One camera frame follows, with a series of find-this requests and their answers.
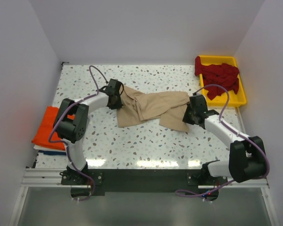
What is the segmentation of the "beige t shirt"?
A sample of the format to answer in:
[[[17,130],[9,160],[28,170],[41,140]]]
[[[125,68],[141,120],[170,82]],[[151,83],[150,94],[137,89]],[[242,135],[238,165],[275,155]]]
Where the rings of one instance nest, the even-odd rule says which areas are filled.
[[[121,94],[123,106],[117,110],[117,123],[121,128],[159,119],[159,125],[167,129],[189,132],[183,116],[189,95],[183,91],[142,93],[128,86]]]

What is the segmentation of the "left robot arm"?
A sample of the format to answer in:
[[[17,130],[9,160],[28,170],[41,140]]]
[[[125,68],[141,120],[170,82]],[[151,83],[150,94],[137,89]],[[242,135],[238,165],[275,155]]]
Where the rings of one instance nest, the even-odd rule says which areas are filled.
[[[111,110],[120,109],[124,89],[123,83],[110,79],[95,94],[77,100],[65,98],[61,102],[49,135],[49,142],[63,144],[68,158],[67,168],[73,171],[71,178],[78,185],[83,185],[88,180],[83,138],[89,125],[89,116],[103,107]]]

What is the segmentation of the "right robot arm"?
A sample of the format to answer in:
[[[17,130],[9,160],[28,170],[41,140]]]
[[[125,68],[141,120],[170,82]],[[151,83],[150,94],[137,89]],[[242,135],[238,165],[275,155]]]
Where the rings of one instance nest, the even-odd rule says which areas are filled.
[[[231,177],[241,183],[263,178],[269,172],[262,139],[241,133],[224,121],[217,111],[209,110],[203,95],[194,94],[190,97],[183,122],[211,132],[229,148],[228,160],[215,160],[202,165],[197,177],[199,182],[211,185],[217,177]]]

